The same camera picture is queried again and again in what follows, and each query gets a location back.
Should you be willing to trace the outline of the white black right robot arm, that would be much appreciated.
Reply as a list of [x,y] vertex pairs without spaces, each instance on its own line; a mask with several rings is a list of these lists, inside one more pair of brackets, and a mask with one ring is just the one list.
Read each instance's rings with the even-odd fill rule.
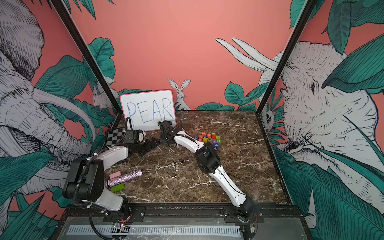
[[236,208],[235,215],[244,223],[257,220],[256,206],[252,198],[242,192],[226,173],[221,159],[210,142],[200,142],[170,121],[158,122],[161,137],[166,143],[185,147],[195,155],[200,170],[212,177],[229,197]]

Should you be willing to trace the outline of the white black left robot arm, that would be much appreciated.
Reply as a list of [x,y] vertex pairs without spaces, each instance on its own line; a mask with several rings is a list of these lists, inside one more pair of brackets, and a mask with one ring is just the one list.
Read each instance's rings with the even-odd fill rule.
[[105,186],[104,172],[133,155],[142,157],[160,144],[155,138],[138,144],[119,143],[102,149],[87,159],[75,159],[64,184],[63,197],[72,200],[75,206],[102,210],[107,215],[106,222],[128,222],[132,217],[132,210],[125,198],[114,194]]

